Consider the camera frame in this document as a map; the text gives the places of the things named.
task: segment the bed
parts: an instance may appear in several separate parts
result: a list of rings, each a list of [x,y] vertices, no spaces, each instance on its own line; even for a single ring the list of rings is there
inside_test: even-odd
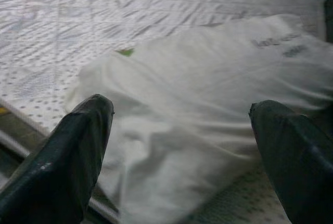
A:
[[[0,0],[0,104],[49,133],[81,67],[107,50],[230,19],[295,14],[323,37],[318,0]],[[289,223],[262,168],[188,220]]]

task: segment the dotted pattern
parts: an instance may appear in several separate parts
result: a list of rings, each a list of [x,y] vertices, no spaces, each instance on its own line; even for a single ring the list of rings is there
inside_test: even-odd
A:
[[[317,0],[0,0],[0,97],[51,131],[81,67],[108,50],[228,19],[299,15],[318,34]],[[288,223],[262,171],[235,183],[192,223]]]

